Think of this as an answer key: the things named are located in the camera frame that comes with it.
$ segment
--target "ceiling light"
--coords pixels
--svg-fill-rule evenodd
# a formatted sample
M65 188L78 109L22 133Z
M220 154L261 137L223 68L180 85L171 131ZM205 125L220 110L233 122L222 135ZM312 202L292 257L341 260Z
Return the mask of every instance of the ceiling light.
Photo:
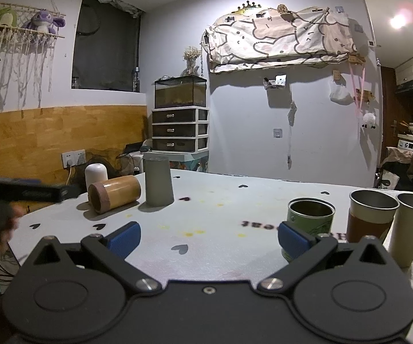
M405 16L402 14L398 14L395 16L393 19L389 21L391 27L395 29L400 29L401 27L404 27L407 24L407 20L405 19Z

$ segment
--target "terrarium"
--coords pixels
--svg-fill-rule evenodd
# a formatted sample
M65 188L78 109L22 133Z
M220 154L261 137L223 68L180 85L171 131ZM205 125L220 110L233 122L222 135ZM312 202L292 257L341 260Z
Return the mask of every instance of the terrarium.
M155 82L155 108L207 105L207 80L188 75Z

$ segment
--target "white tabletop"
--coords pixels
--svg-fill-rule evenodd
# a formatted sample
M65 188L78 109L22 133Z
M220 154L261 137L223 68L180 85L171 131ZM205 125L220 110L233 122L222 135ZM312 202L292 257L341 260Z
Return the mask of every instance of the white tabletop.
M136 177L143 188L139 201L109 213L96 215L83 194L24 216L10 241L20 264L45 235L55 235L63 243L78 243L88 234L106 236L136 221L141 226L141 243L126 261L162 284L170 279L249 279L256 285L287 264L276 226L286 219L290 200L311 197L333 204L336 213L332 233L342 238L348 221L349 193L356 189L172 170L175 202L154 210L144 203L144 174ZM398 191L387 193L396 195ZM252 226L253 222L262 225ZM99 224L105 227L97 230ZM177 245L187 245L188 251L180 254L171 250ZM413 265L408 275L413 287ZM408 339L413 342L413 326Z

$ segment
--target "circular gripper plate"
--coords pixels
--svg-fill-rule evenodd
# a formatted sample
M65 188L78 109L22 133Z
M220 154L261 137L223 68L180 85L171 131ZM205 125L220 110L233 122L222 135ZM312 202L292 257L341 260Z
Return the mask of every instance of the circular gripper plate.
M22 334L34 339L81 339L112 322L125 304L125 291L99 271L38 266L27 280L16 278L3 296L3 312Z
M309 324L327 335L353 341L388 338L413 320L408 281L388 272L369 263L320 271L296 287L295 306Z

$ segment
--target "white wall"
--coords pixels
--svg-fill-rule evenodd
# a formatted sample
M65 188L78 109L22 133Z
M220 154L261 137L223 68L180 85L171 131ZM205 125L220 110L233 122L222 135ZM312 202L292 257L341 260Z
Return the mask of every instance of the white wall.
M348 65L324 69L295 67L290 70L252 70L210 74L207 103L211 109L209 171L292 181L371 186L381 144L381 78L375 53L365 45L371 25L364 0L251 0L263 7L286 4L298 11L310 6L343 6L364 34L353 31L358 47L368 56L365 89L377 95L371 106L377 129L358 138L354 103L330 101L332 69L338 67L351 90ZM163 75L178 76L185 68L184 48L199 46L207 25L237 9L246 0L180 0L144 15L141 27L141 90L147 95L148 112L154 105L153 81ZM287 72L292 100L297 105L292 128L292 167L288 169L288 107L290 95L267 94L262 78ZM273 138L282 128L284 137Z
M76 105L101 105L101 104L145 104L145 95L124 91L98 91L86 89L71 89L71 72L73 64L73 50L76 24L82 0L54 0L57 8L66 14L66 27L60 29L60 34L65 38L57 40L54 62L52 64L52 89L48 91L49 66L46 59L43 80L41 107L76 106ZM18 3L52 10L50 0L0 0L0 2ZM38 93L34 89L33 71L27 85L26 103L22 107L22 100L17 89L15 74L9 82L6 102L1 111L13 111L21 108L32 109L38 107Z

